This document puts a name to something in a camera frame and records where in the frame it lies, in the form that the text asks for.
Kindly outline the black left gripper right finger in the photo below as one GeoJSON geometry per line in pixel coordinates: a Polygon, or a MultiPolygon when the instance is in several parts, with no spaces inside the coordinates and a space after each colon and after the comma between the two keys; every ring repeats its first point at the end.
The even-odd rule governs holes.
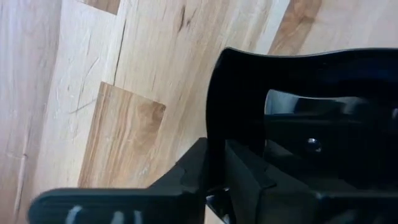
{"type": "Polygon", "coordinates": [[[234,140],[225,144],[226,181],[233,199],[258,199],[276,182],[267,175],[269,164],[234,140]]]}

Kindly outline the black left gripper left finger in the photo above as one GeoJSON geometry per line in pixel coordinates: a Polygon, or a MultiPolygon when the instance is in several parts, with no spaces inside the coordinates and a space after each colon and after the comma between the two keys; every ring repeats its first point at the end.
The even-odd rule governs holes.
{"type": "Polygon", "coordinates": [[[207,146],[207,138],[197,139],[175,165],[149,188],[203,189],[207,179],[207,146]]]}

